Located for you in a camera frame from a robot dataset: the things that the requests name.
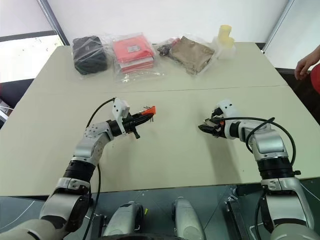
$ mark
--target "brown clothing in plastic bag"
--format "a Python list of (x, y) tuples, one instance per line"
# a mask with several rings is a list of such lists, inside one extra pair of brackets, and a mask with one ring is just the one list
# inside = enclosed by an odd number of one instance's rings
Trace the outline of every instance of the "brown clothing in plastic bag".
[(171, 48), (170, 56), (182, 63), (188, 73), (197, 74), (205, 68), (214, 53), (209, 47), (183, 36)]

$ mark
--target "black cable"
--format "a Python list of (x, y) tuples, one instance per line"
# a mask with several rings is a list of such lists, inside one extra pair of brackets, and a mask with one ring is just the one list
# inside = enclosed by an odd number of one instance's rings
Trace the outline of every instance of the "black cable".
[(93, 205), (93, 207), (92, 207), (91, 216), (90, 216), (88, 225), (86, 226), (85, 233), (84, 233), (83, 238), (82, 238), (83, 240), (86, 240), (86, 237), (87, 237), (87, 235), (88, 235), (88, 232), (89, 232), (89, 229), (90, 229), (92, 220), (93, 220), (94, 215), (95, 215), (95, 211), (96, 211), (96, 207), (97, 207), (97, 204), (98, 204), (99, 196), (100, 196), (101, 171), (100, 171), (100, 166), (99, 166), (99, 164), (98, 164), (96, 167), (98, 168), (98, 192), (96, 193), (95, 203), (94, 203), (94, 205)]
[[(91, 115), (87, 125), (86, 125), (86, 128), (90, 126), (91, 124), (91, 121), (92, 119), (94, 118), (94, 116), (96, 115), (96, 113), (99, 111), (100, 108), (102, 108), (104, 105), (106, 105), (107, 103), (110, 103), (110, 102), (114, 102), (115, 101), (115, 97), (114, 98), (111, 98), (109, 99), (108, 101), (105, 101), (104, 103), (102, 103), (100, 106), (97, 107), (97, 109), (93, 112), (93, 114)], [(96, 207), (97, 207), (97, 204), (98, 204), (98, 200), (99, 200), (99, 196), (100, 196), (100, 188), (101, 188), (101, 170), (100, 170), (100, 166), (99, 164), (97, 164), (97, 169), (98, 169), (98, 191), (96, 193), (96, 197), (95, 197), (95, 203), (93, 204), (93, 207), (92, 207), (92, 212), (91, 212), (91, 216), (90, 216), (90, 219), (89, 219), (89, 222), (88, 222), (88, 225), (86, 226), (86, 229), (85, 229), (85, 233), (83, 235), (83, 238), (82, 240), (86, 240), (86, 237), (88, 235), (88, 232), (89, 232), (89, 229), (90, 229), (90, 226), (91, 226), (91, 223), (92, 223), (92, 220), (94, 218), (94, 215), (95, 215), (95, 210), (96, 210)], [(88, 199), (89, 199), (89, 202), (90, 202), (90, 199), (91, 199), (91, 187), (89, 188), (89, 193), (88, 193)]]
[[(213, 122), (220, 122), (220, 121), (226, 121), (226, 120), (256, 120), (256, 121), (262, 121), (262, 122), (266, 122), (268, 121), (267, 119), (263, 119), (263, 118), (258, 118), (258, 117), (242, 117), (242, 116), (239, 116), (239, 117), (225, 117), (225, 118), (217, 118), (217, 119), (213, 119), (212, 121)], [(280, 124), (276, 123), (276, 122), (269, 122), (271, 125), (274, 125), (278, 128), (280, 128), (287, 136), (288, 138), (290, 139), (290, 142), (291, 142), (291, 145), (292, 145), (292, 158), (291, 158), (291, 166), (294, 165), (295, 163), (295, 160), (296, 160), (296, 144), (295, 144), (295, 141), (293, 139), (293, 137), (291, 136), (291, 134), (283, 127), (281, 126)]]
[(252, 134), (254, 134), (255, 131), (257, 131), (259, 128), (263, 127), (263, 126), (266, 125), (266, 124), (269, 124), (269, 123), (273, 122), (274, 120), (275, 120), (274, 117), (269, 118), (267, 121), (264, 121), (264, 122), (261, 123), (259, 126), (257, 126), (256, 128), (254, 128), (251, 132), (249, 132), (248, 136), (247, 136), (246, 139), (245, 139), (245, 145), (246, 145), (246, 148), (247, 148), (251, 153), (253, 153), (253, 152), (252, 152), (252, 149), (251, 149), (250, 146), (249, 146), (249, 139), (250, 139), (250, 137), (252, 136)]
[(100, 106), (97, 107), (97, 109), (93, 112), (92, 116), (90, 117), (87, 125), (86, 125), (86, 128), (89, 127), (92, 119), (94, 118), (94, 116), (96, 115), (96, 113), (99, 111), (100, 108), (102, 108), (104, 105), (106, 105), (107, 103), (110, 103), (110, 102), (114, 102), (115, 101), (115, 97), (114, 98), (111, 98), (109, 99), (108, 101), (105, 101), (104, 103), (102, 103)]
[(259, 209), (260, 209), (260, 199), (263, 198), (264, 196), (266, 195), (266, 192), (263, 191), (259, 200), (258, 200), (258, 203), (256, 204), (256, 208), (255, 208), (255, 212), (254, 212), (254, 229), (255, 229), (255, 234), (256, 234), (256, 238), (258, 240), (261, 240), (261, 236), (260, 236), (260, 233), (259, 233), (259, 228), (258, 228), (258, 216), (259, 216)]

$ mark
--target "silver robot arm segment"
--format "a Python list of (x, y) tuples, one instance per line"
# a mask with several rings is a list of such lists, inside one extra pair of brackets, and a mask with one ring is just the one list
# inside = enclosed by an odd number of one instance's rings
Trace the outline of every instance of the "silver robot arm segment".
[(217, 104), (211, 117), (198, 127), (216, 138), (248, 141), (265, 191), (265, 196), (260, 199), (261, 218), (270, 233), (283, 224), (288, 224), (288, 228), (301, 225), (312, 230), (314, 218), (300, 181), (295, 177), (301, 173), (293, 171), (281, 136), (270, 123), (251, 133), (262, 123), (242, 117), (230, 100), (223, 100)]
[(156, 114), (153, 106), (131, 115), (128, 104), (114, 98), (112, 113), (115, 120), (88, 126), (75, 148), (62, 178), (44, 203), (40, 219), (26, 221), (0, 234), (1, 240), (61, 240), (82, 225), (89, 208), (90, 179), (99, 163), (104, 147), (116, 136), (134, 133), (136, 126)]

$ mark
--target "red sleeve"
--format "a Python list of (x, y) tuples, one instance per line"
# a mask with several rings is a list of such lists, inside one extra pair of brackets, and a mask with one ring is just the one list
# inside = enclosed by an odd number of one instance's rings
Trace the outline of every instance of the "red sleeve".
[(313, 88), (320, 94), (320, 63), (312, 69), (310, 78)]

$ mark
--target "human hand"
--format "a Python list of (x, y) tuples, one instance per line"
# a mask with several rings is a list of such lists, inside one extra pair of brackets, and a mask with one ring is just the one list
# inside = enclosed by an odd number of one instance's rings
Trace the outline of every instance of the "human hand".
[(309, 55), (298, 61), (294, 70), (294, 76), (297, 80), (304, 80), (306, 78), (308, 69), (320, 60), (320, 49), (317, 47)]

